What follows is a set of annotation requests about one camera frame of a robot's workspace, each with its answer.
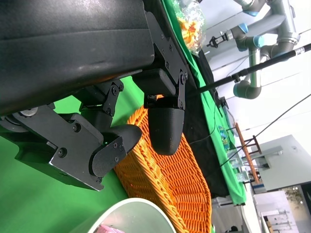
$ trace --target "bolt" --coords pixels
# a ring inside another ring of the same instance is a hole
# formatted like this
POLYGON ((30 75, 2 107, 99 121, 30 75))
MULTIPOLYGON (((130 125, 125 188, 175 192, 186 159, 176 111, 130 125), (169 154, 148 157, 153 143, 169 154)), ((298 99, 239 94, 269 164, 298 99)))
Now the bolt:
POLYGON ((67 150, 65 148, 61 148, 57 154, 60 158, 64 158, 67 155, 67 150))
POLYGON ((180 82, 181 82, 181 84, 182 85, 185 84, 185 81, 186 81, 185 76, 183 74, 180 74, 180 82))
POLYGON ((115 87, 113 87, 113 88, 112 88, 112 94, 113 94, 114 96, 116 96, 117 93, 118 93, 118 90, 117 90, 115 87))

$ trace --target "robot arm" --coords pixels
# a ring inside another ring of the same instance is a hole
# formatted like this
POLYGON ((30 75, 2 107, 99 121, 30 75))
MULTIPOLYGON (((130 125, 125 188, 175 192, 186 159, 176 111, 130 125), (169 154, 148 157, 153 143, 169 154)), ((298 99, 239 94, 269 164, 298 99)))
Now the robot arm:
POLYGON ((19 146, 16 159, 103 189, 102 177, 141 136, 134 125, 111 128, 127 75, 145 93, 154 149, 176 152, 187 69, 141 0, 2 1, 0 11, 0 135, 19 146), (82 102, 81 115, 53 110, 69 95, 82 102))

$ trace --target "metal bracket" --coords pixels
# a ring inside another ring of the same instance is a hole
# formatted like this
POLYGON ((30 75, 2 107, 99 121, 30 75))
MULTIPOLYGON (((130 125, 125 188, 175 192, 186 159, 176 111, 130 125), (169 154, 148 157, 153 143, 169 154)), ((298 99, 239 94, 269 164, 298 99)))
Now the metal bracket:
POLYGON ((145 108, 185 109, 187 69, 173 41, 166 38, 155 16, 147 12, 146 18, 155 48, 152 67, 133 76, 133 81, 145 93, 145 108))

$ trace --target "orange wicker basket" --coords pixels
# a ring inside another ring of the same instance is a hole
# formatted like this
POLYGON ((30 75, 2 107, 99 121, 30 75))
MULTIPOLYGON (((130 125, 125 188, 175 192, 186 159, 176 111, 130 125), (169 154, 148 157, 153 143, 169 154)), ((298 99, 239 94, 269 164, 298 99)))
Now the orange wicker basket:
POLYGON ((115 167, 129 197, 159 206, 178 233, 210 233, 210 192, 184 135, 177 153, 158 155, 149 139, 147 110, 138 109, 128 123, 143 132, 140 142, 115 167))

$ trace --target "green table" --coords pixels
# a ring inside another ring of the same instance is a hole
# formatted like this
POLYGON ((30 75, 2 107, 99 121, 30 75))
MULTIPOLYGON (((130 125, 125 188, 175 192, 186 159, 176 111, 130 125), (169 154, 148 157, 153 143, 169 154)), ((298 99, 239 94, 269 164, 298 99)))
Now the green table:
MULTIPOLYGON (((205 86, 206 83, 204 82, 200 70, 183 40, 179 23, 177 21, 177 17, 173 9, 172 0, 162 0, 162 3, 166 9, 166 13, 170 19, 171 26, 175 32, 179 45, 182 48, 189 65, 192 68, 194 77, 199 81, 200 87, 205 86)), ((225 114, 222 109, 218 110, 218 108, 216 108, 216 114, 214 118, 215 102, 213 100, 213 97, 210 95, 208 91, 201 94, 201 100, 205 112, 205 117, 208 122, 208 129, 210 132, 212 132, 211 138, 216 149, 219 163, 223 164, 225 161, 227 161, 227 153, 224 149, 220 132, 218 130, 218 126, 222 126, 225 129, 229 129, 230 127, 227 124, 225 114), (214 121, 216 121, 215 131, 213 130, 214 121)), ((234 144, 234 136, 232 132, 228 132, 228 137, 230 141, 234 144)), ((245 188, 244 185, 242 183, 239 183, 236 178, 237 170, 233 169, 230 163, 226 163, 224 166, 222 166, 221 169, 233 203, 234 204, 245 203, 246 201, 245 188)))
MULTIPOLYGON (((143 104, 143 93, 131 77, 116 106, 114 124, 126 121, 143 104)), ((59 113, 77 112, 80 103, 68 97, 55 103, 59 113)), ((0 232, 68 233, 89 216, 126 199, 114 171, 101 192, 65 185, 14 159, 18 147, 0 137, 0 232)))

